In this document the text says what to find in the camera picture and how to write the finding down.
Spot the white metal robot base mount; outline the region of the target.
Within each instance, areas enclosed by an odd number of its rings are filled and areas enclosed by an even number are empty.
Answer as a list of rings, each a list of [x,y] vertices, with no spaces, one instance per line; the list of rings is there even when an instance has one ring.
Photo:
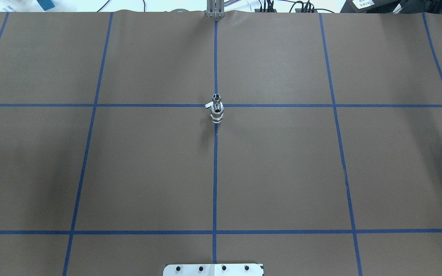
[[[256,263],[170,264],[163,276],[263,276],[264,267]]]

